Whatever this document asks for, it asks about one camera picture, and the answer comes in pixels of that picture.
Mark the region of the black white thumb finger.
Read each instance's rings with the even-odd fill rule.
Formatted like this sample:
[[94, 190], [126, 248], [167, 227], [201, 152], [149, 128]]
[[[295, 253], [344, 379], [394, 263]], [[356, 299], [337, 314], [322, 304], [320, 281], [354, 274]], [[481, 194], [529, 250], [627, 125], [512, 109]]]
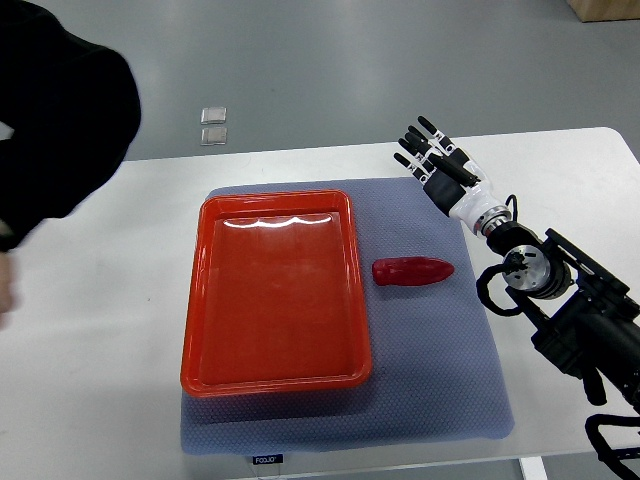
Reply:
[[452, 162], [447, 157], [434, 152], [426, 155], [428, 161], [439, 171], [447, 175], [458, 184], [477, 184], [479, 178], [463, 167]]

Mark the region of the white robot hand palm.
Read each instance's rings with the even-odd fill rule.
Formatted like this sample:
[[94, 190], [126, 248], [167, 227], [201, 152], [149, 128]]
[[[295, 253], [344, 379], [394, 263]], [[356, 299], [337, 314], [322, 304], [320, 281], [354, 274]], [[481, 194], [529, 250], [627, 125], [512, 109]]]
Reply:
[[463, 167], [479, 181], [471, 187], [461, 186], [436, 169], [423, 189], [442, 213], [463, 222], [486, 222], [502, 211], [502, 203], [493, 196], [488, 177], [463, 150], [457, 148], [445, 159]]

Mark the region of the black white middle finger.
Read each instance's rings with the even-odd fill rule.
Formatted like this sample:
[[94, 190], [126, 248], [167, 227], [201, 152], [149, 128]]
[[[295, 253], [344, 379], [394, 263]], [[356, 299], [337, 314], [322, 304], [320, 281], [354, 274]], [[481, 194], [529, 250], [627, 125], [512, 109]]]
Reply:
[[439, 129], [427, 130], [424, 134], [417, 127], [409, 126], [408, 131], [399, 139], [399, 145], [413, 157], [421, 160], [451, 159], [453, 143]]

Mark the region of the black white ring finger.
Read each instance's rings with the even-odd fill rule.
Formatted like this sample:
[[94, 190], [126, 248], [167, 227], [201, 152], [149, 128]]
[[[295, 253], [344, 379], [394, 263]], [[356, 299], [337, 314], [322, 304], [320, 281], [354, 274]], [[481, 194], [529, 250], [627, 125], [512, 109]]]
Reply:
[[440, 150], [430, 141], [419, 141], [419, 146], [409, 143], [406, 139], [400, 138], [398, 144], [410, 154], [425, 169], [435, 170], [436, 165], [433, 159], [440, 155]]

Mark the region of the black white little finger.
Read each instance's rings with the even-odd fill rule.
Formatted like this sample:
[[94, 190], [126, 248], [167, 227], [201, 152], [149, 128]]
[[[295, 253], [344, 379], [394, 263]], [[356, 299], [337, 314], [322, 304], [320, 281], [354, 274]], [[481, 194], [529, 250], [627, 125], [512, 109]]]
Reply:
[[431, 177], [432, 170], [425, 169], [422, 165], [416, 164], [407, 159], [400, 153], [393, 155], [394, 159], [408, 170], [414, 178], [416, 178], [422, 185], [425, 185]]

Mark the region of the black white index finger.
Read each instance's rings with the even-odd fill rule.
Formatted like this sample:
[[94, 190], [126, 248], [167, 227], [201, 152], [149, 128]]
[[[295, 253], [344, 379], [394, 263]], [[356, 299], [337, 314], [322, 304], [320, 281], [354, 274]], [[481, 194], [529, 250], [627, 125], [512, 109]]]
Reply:
[[417, 120], [420, 125], [429, 132], [433, 141], [443, 152], [446, 154], [452, 154], [457, 149], [457, 146], [451, 141], [451, 139], [424, 116], [419, 116]]

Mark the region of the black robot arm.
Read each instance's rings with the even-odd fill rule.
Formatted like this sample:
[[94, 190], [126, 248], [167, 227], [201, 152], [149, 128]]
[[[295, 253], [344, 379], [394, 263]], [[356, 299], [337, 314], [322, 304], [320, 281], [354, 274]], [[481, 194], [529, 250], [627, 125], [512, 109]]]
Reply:
[[610, 382], [639, 407], [639, 315], [629, 288], [558, 232], [539, 238], [517, 220], [517, 199], [495, 198], [485, 172], [423, 116], [398, 141], [395, 160], [444, 215], [460, 221], [499, 256], [476, 282], [482, 305], [526, 316], [534, 348], [582, 381], [587, 399], [606, 402]]

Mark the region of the blurred person hand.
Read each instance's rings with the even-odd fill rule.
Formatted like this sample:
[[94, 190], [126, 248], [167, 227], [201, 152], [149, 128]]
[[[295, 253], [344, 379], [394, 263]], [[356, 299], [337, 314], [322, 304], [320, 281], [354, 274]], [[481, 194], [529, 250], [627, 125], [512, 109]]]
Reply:
[[15, 306], [14, 266], [11, 255], [5, 252], [0, 254], [0, 304], [1, 328], [4, 328]]

